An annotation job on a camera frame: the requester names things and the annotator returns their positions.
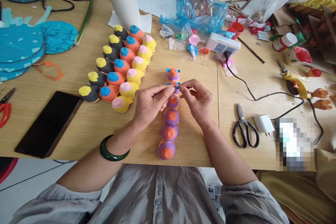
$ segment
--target red pliers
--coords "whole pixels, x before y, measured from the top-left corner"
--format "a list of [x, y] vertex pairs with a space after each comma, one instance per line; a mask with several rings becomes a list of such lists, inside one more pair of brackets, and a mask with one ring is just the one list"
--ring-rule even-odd
[[9, 119], [9, 115], [11, 114], [11, 104], [7, 103], [9, 98], [15, 92], [15, 88], [13, 88], [6, 96], [0, 101], [0, 113], [3, 112], [3, 117], [0, 121], [0, 128], [2, 128]]

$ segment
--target hand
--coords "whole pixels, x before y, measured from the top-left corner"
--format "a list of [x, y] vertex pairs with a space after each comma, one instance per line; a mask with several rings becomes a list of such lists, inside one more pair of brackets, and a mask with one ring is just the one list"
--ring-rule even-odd
[[210, 125], [213, 122], [210, 116], [212, 93], [196, 79], [180, 84], [180, 91], [182, 93], [180, 98], [187, 101], [191, 114], [198, 125], [201, 128]]
[[156, 85], [138, 91], [135, 114], [132, 121], [144, 130], [163, 111], [168, 98], [173, 95], [175, 88], [171, 85]]

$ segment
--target shirt sleeve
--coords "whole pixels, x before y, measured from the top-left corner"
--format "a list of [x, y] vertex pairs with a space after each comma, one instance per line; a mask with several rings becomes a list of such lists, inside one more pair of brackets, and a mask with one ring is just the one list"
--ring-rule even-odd
[[222, 186], [219, 202], [230, 223], [289, 223], [268, 189], [258, 180], [244, 185]]
[[20, 207], [9, 224], [87, 223], [100, 205], [102, 191], [74, 192], [52, 184], [35, 199]]

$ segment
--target red plastic cup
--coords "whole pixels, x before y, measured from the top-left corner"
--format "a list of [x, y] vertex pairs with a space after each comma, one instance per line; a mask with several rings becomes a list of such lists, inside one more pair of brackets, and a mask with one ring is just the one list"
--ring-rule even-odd
[[240, 34], [242, 34], [243, 31], [244, 31], [244, 26], [241, 23], [239, 23], [239, 22], [232, 22], [230, 24], [230, 27], [228, 28], [228, 32], [234, 32], [234, 33], [236, 33], [232, 37], [232, 40], [235, 40], [236, 38], [238, 38], [238, 36]]

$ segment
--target egg carton caterpillar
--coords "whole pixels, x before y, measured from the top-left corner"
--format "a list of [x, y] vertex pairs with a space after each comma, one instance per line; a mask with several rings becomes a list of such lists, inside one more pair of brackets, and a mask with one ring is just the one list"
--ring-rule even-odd
[[112, 103], [115, 111], [127, 112], [155, 47], [153, 38], [144, 36], [137, 26], [131, 26], [128, 33], [116, 25], [114, 34], [109, 36], [109, 45], [103, 46], [104, 58], [96, 60], [98, 71], [88, 74], [91, 85], [79, 89], [82, 99], [93, 103], [101, 98]]
[[172, 159], [175, 155], [175, 139], [179, 134], [177, 124], [180, 122], [180, 114], [178, 107], [180, 105], [180, 70], [175, 68], [166, 69], [167, 85], [175, 86], [173, 98], [168, 99], [167, 107], [164, 111], [163, 122], [164, 126], [161, 131], [161, 140], [157, 150], [157, 155], [162, 160]]

